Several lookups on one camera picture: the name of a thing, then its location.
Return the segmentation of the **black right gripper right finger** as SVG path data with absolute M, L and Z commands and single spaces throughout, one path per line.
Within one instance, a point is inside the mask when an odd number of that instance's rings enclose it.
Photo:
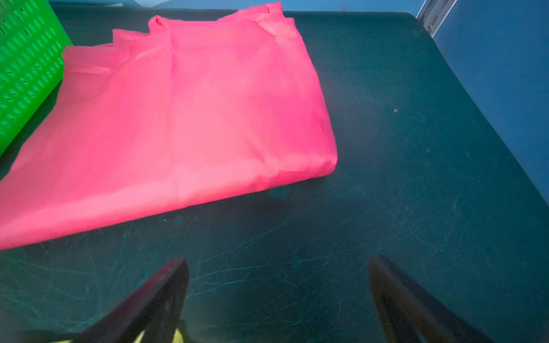
M 385 256 L 367 265 L 370 291 L 388 342 L 492 342 Z

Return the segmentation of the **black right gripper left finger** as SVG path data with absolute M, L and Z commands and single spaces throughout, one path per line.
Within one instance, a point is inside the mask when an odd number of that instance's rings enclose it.
M 78 333 L 35 330 L 26 342 L 188 342 L 180 316 L 190 281 L 183 259 L 173 259 L 103 318 Z

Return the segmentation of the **pink raincoat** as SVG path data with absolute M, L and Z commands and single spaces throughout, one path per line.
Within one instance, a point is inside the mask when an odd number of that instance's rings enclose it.
M 1 248 L 324 177 L 323 90 L 280 2 L 70 46 L 57 103 L 1 180 Z

